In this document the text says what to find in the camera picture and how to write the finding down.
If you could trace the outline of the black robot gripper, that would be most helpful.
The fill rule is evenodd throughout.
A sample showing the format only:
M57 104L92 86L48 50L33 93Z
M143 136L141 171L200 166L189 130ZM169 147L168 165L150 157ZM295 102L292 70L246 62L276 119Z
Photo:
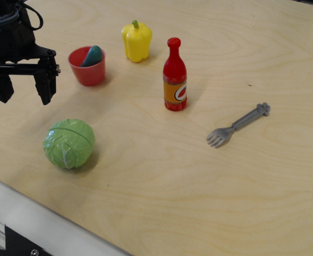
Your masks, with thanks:
M20 18L0 18L0 66L8 61L17 65L21 60L40 59L34 79L43 105L49 104L56 93L60 68L55 55L54 50L36 44L33 30ZM9 75L0 75L0 101L7 103L13 94Z

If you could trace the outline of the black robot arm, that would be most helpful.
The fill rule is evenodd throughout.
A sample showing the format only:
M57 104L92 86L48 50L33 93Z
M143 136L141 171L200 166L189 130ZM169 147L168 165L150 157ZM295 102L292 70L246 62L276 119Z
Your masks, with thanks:
M60 74L56 52L36 44L34 31L43 26L31 25L24 1L0 1L0 101L6 103L14 93L11 75L34 77L36 90L44 105L56 93L56 77Z

